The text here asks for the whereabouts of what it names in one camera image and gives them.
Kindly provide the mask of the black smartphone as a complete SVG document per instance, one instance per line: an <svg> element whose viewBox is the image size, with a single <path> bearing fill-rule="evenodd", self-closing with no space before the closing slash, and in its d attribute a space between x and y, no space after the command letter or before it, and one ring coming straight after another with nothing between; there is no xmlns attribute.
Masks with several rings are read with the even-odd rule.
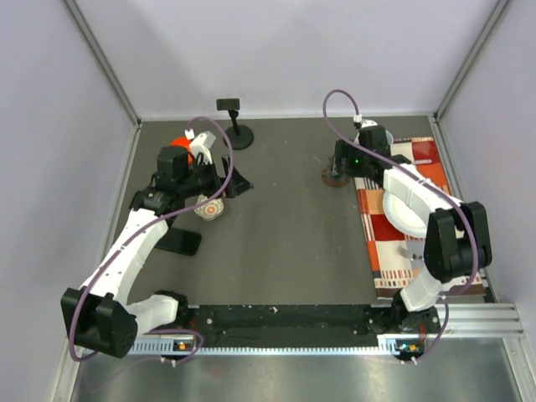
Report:
<svg viewBox="0 0 536 402"><path fill-rule="evenodd" d="M155 248L178 255L195 256L198 253L202 238L203 236L197 232L170 228L156 243Z"/></svg>

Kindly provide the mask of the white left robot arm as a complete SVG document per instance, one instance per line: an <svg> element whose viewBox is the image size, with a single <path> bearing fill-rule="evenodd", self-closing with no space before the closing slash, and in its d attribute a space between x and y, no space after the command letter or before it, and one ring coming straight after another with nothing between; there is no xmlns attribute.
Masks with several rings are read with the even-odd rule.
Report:
<svg viewBox="0 0 536 402"><path fill-rule="evenodd" d="M180 214L194 210L189 198L202 197L200 207L222 198L235 198L244 178L235 168L234 155L221 157L220 177L207 147L169 145L157 156L157 169L149 184L133 196L125 226L100 266L77 289L61 297L70 355L80 361L76 348L123 358L138 337L169 329L188 332L192 314L186 296L156 291L129 304L131 287L151 252L159 248L180 255L195 255L201 235L177 229Z"/></svg>

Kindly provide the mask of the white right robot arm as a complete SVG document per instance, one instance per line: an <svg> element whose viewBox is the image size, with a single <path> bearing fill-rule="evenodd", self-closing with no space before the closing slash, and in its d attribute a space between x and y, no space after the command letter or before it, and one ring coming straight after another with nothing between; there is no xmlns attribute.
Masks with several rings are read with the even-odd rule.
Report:
<svg viewBox="0 0 536 402"><path fill-rule="evenodd" d="M483 204L466 203L444 192L406 156L391 152L383 126L356 124L358 135L336 143L332 171L336 177L366 178L400 200L425 226L420 273L394 294L390 318L403 332L417 326L422 313L462 277L473 281L492 263L492 243Z"/></svg>

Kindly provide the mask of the grey metal phone stand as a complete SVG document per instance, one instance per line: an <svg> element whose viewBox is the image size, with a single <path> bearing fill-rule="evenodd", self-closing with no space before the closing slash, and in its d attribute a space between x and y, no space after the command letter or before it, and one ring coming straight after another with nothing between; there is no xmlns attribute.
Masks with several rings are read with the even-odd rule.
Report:
<svg viewBox="0 0 536 402"><path fill-rule="evenodd" d="M329 164L322 170L322 181L329 187L342 188L348 185L349 177L346 174L335 173L333 170L334 156L329 159Z"/></svg>

